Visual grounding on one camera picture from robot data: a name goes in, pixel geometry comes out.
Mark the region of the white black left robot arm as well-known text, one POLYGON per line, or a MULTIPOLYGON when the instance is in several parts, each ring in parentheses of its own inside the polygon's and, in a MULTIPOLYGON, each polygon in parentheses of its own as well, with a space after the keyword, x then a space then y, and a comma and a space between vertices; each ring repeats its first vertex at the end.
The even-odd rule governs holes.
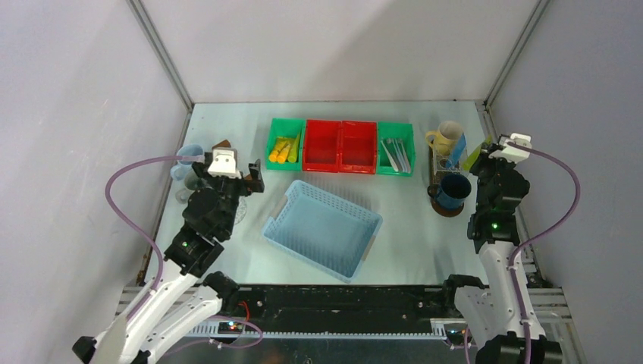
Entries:
POLYGON ((238 284, 209 268, 231 238, 240 198, 265 190, 261 162, 243 175, 222 167, 221 157, 189 160, 201 186, 187 199, 183 226, 127 308, 99 335, 76 340, 72 351, 82 363, 156 363, 199 323, 238 310, 238 284))

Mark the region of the red plastic bin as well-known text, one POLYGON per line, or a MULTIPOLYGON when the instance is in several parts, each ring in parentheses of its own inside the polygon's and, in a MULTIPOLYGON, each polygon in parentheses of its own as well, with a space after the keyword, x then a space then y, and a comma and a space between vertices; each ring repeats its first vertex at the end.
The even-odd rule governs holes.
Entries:
POLYGON ((377 136, 375 122, 309 119, 303 141, 302 169, 308 172, 374 174, 377 136))

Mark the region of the green bin with toothpaste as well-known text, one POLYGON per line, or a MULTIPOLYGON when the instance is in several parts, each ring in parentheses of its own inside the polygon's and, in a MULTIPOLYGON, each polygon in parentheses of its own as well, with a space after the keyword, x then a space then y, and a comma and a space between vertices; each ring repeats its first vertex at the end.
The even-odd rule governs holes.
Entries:
POLYGON ((304 119, 273 118, 265 151, 267 169, 301 171, 305 131, 304 119))

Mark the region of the clear glass rectangular container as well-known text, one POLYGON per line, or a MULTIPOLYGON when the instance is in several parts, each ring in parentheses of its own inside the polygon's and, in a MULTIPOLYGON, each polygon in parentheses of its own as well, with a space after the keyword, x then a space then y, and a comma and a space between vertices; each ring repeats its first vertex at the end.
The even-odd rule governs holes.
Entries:
POLYGON ((468 176, 469 172, 465 169, 465 162, 468 158, 468 151, 464 149, 460 155, 460 160, 452 165, 449 164, 451 157, 436 154, 432 148, 428 149, 429 171, 431 177, 443 177, 447 174, 461 174, 468 176))

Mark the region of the green bin with toothbrushes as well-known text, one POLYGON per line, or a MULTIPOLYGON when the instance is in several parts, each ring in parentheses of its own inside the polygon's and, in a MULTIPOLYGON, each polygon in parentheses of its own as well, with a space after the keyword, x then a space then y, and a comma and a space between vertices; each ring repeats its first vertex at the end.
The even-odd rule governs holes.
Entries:
POLYGON ((394 122, 378 122, 377 123, 377 147, 378 147, 378 156, 377 156, 377 165, 376 165, 376 174, 381 175, 390 175, 398 177, 411 177, 414 173, 414 165, 416 160, 416 151, 414 143, 414 133, 412 125, 409 123, 394 123, 394 122), (400 159, 398 156, 398 149, 396 140, 401 139, 403 141, 406 154, 409 159, 410 164, 410 173, 404 173, 402 165, 400 164, 400 159), (387 155, 384 152, 380 141, 383 140, 386 143, 386 147, 390 151, 391 155, 395 158, 400 171, 395 172, 391 167, 390 162, 388 161, 387 155))

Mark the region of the blue toothpaste tube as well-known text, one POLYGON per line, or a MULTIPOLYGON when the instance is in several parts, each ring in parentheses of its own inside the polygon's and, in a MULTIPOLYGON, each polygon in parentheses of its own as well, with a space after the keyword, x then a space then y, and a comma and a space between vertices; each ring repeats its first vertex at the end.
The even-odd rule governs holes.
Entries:
POLYGON ((466 149, 466 136, 464 133, 462 133, 460 138, 454 144, 446 160, 445 167, 449 169, 455 168, 460 163, 460 159, 465 149, 466 149))

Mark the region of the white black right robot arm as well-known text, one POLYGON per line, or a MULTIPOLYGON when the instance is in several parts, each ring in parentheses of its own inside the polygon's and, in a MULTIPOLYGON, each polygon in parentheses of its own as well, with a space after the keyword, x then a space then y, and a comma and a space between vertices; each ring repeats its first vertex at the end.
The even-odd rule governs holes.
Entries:
POLYGON ((484 143, 470 173, 477 178, 475 212, 467 237, 474 243, 488 284, 473 276, 451 275, 454 288, 441 296, 443 311, 466 320, 465 339, 478 347, 477 363, 562 363, 563 351, 548 340, 527 289, 518 249, 516 208, 529 182, 516 170, 514 148, 484 143))

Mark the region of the grey ceramic mug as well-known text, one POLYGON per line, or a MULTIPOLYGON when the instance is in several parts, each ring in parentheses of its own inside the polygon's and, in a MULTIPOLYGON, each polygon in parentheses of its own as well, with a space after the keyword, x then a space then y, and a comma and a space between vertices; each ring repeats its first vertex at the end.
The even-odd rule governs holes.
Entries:
POLYGON ((187 204, 190 196, 204 185, 203 179, 194 171, 190 171, 183 179, 183 187, 175 193, 175 199, 179 204, 187 204))

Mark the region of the dark blue ceramic mug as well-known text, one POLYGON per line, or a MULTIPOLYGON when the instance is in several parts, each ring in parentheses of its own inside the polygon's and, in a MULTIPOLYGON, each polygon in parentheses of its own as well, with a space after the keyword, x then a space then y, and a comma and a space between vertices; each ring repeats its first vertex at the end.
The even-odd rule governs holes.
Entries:
POLYGON ((469 179, 461 174, 448 174, 438 184, 432 184, 427 189, 431 201, 447 211, 463 207, 471 192, 469 179))

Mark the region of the light blue plastic basket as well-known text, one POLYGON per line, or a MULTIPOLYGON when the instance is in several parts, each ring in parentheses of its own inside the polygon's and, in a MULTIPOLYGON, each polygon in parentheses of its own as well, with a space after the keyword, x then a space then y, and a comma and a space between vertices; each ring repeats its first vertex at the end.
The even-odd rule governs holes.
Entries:
POLYGON ((295 180, 269 215, 262 236, 348 284, 358 275, 382 224, 378 213, 295 180))

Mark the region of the light blue ceramic mug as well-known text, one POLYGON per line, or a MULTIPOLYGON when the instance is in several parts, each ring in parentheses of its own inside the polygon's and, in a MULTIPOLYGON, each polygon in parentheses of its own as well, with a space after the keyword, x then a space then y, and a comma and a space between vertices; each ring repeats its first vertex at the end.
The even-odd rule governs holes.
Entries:
POLYGON ((171 168, 170 175, 175 181, 183 180, 192 168, 192 159, 189 157, 203 157, 204 149, 199 144, 185 145, 177 152, 178 156, 184 157, 171 168))

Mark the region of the yellow ceramic mug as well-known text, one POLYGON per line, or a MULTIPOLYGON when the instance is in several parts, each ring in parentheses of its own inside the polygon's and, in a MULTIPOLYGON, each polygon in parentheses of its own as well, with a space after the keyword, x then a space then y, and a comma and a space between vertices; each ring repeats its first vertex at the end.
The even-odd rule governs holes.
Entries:
POLYGON ((425 134, 425 141, 434 153, 448 156, 455 149, 463 133, 463 127, 458 122, 443 121, 437 130, 425 134))

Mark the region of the lime green toothpaste tube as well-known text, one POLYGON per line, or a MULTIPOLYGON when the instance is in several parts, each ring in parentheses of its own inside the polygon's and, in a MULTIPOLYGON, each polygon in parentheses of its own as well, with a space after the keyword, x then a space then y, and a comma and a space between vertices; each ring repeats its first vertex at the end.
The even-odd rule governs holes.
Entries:
POLYGON ((467 156, 467 158, 466 158, 466 159, 464 160, 464 162, 461 164, 462 170, 463 170, 463 171, 465 171, 465 172, 469 172, 469 171, 470 171, 470 168, 473 166, 473 164, 475 163, 475 161, 476 161, 476 160, 477 160, 477 158, 479 157, 479 155, 480 155, 480 153, 481 153, 481 148, 482 148, 484 145, 489 144, 489 143, 492 143, 492 142, 493 142, 493 136, 492 136, 492 135, 488 135, 488 136, 485 138, 485 140, 484 140, 482 143, 480 143, 480 144, 479 144, 479 145, 478 145, 478 146, 477 146, 477 147, 472 151, 472 153, 471 153, 471 154, 469 154, 469 155, 467 156))

